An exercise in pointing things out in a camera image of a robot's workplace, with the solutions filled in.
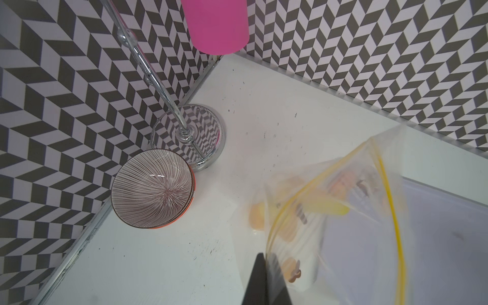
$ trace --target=orange food item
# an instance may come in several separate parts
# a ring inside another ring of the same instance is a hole
[[[255,230],[264,230],[264,203],[257,203],[251,206],[249,224]]]
[[[356,185],[357,177],[353,171],[347,170],[340,174],[337,180],[332,184],[329,193],[339,199],[347,200],[347,193]]]
[[[302,276],[300,261],[296,261],[292,257],[287,258],[281,265],[281,272],[285,280],[293,283],[297,278]]]

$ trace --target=pink cup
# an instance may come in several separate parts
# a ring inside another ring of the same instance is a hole
[[[182,0],[193,45],[203,53],[224,55],[249,41],[246,0]]]

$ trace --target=plastic bag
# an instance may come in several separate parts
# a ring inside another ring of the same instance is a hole
[[[411,233],[398,171],[401,127],[347,156],[277,174],[232,217],[241,280],[265,253],[273,304],[407,305]]]

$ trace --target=bowl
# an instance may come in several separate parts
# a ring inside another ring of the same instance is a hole
[[[175,222],[193,200],[195,176],[178,154],[150,149],[132,157],[115,176],[112,205],[117,216],[136,228]]]

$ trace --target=geometric patterned wall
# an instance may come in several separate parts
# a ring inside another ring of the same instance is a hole
[[[242,50],[488,151],[487,0],[248,0]]]
[[[114,1],[178,100],[207,65],[179,1]],[[165,112],[99,0],[0,1],[0,304],[27,304]]]

